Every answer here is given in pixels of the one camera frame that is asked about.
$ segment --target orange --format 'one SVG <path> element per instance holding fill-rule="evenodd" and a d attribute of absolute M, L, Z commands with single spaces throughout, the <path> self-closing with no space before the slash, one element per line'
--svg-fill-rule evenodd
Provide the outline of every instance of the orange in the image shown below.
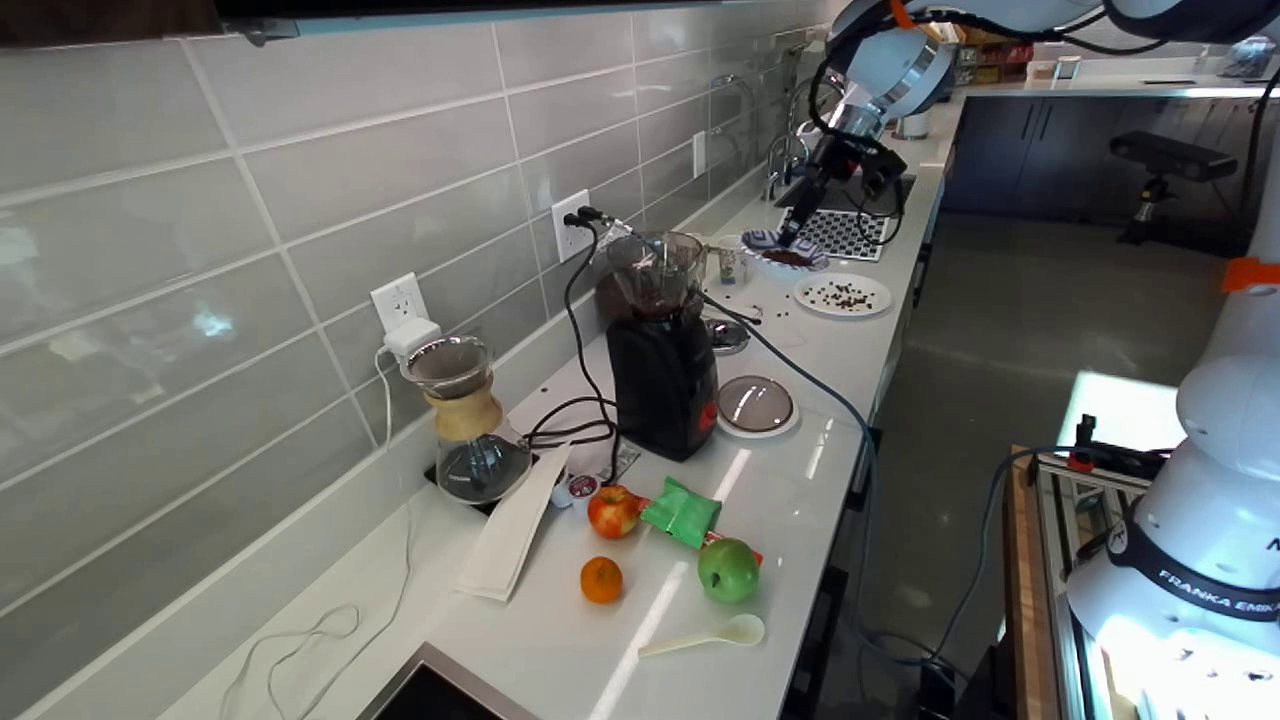
<path fill-rule="evenodd" d="M 623 567 L 615 567 L 613 558 L 591 558 L 581 573 L 575 586 L 586 593 L 586 601 L 591 605 L 615 605 L 630 596 L 630 581 Z"/>

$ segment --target sink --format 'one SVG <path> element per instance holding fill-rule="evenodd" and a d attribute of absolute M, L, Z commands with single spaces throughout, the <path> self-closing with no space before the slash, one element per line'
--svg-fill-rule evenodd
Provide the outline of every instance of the sink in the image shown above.
<path fill-rule="evenodd" d="M 426 645 L 410 664 L 377 693 L 360 720 L 531 720 L 527 708 L 473 675 L 466 664 Z"/>

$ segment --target cabinet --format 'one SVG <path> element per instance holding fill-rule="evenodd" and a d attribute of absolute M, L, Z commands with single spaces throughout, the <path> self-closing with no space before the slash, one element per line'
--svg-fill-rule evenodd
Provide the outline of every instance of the cabinet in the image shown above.
<path fill-rule="evenodd" d="M 967 100 L 943 211 L 1123 223 L 1143 175 L 1109 142 L 1157 116 L 1159 100 Z"/>

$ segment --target coffee maker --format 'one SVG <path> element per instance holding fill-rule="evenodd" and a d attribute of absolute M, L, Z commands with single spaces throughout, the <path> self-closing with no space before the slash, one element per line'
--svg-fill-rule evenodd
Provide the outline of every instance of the coffee maker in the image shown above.
<path fill-rule="evenodd" d="M 610 335 L 615 424 L 642 449 L 688 460 L 718 434 L 718 351 L 702 322 L 702 244 L 630 232 L 605 247 L 595 307 Z"/>

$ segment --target dark floor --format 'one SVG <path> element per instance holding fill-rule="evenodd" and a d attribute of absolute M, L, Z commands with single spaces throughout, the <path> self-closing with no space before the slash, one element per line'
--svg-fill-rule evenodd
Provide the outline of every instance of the dark floor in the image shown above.
<path fill-rule="evenodd" d="M 853 605 L 867 629 L 937 645 L 976 573 L 1001 458 L 1055 441 L 1081 369 L 1178 384 L 1217 322 L 1217 274 L 1214 257 L 1116 244 L 1109 228 L 941 222 L 929 291 L 880 417 L 867 564 L 842 612 L 821 717 L 914 717 L 916 671 L 862 645 Z M 838 545 L 845 567 L 862 533 Z M 943 647 L 963 671 L 1001 635 L 1001 509 L 984 545 L 989 567 Z"/>

